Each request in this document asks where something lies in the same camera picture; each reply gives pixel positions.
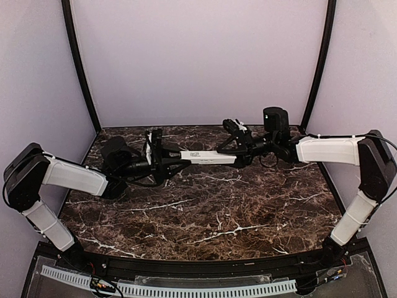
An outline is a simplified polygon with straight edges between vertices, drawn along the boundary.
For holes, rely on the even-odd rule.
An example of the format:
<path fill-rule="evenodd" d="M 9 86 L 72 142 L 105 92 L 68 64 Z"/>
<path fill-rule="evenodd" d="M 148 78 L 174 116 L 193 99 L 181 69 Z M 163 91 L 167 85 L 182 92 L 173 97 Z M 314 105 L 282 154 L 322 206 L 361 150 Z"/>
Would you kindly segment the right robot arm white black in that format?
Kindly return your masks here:
<path fill-rule="evenodd" d="M 361 135 L 299 135 L 292 137 L 288 112 L 280 107 L 263 110 L 265 135 L 253 137 L 251 130 L 238 120 L 225 119 L 230 134 L 217 152 L 236 156 L 236 166 L 245 167 L 257 156 L 273 153 L 287 163 L 344 163 L 360 168 L 357 195 L 333 228 L 329 241 L 342 247 L 349 243 L 378 207 L 391 195 L 396 176 L 396 161 L 391 142 L 377 130 Z"/>

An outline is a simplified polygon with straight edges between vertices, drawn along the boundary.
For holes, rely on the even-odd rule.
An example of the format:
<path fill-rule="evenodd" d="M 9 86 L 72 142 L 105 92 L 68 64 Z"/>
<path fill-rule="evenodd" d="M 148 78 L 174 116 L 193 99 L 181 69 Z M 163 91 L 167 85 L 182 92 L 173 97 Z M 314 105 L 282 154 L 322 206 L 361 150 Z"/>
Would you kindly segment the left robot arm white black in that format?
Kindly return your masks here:
<path fill-rule="evenodd" d="M 100 151 L 101 169 L 64 160 L 31 143 L 4 170 L 4 203 L 38 228 L 61 253 L 80 253 L 84 249 L 79 240 L 41 199 L 41 187 L 59 186 L 115 199 L 129 184 L 141 186 L 141 179 L 153 176 L 154 185 L 159 186 L 191 165 L 181 153 L 163 148 L 161 138 L 152 133 L 145 137 L 143 151 L 128 146 L 121 136 L 108 140 Z"/>

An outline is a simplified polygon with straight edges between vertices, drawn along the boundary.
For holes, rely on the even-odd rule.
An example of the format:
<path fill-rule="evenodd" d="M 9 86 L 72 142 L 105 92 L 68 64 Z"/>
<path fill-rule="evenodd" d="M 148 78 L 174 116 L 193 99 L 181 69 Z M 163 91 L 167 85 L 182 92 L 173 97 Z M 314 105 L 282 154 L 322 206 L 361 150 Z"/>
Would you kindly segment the white remote control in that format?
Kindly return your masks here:
<path fill-rule="evenodd" d="M 217 151 L 189 151 L 180 152 L 182 160 L 190 161 L 193 165 L 233 165 L 236 155 L 221 154 Z"/>

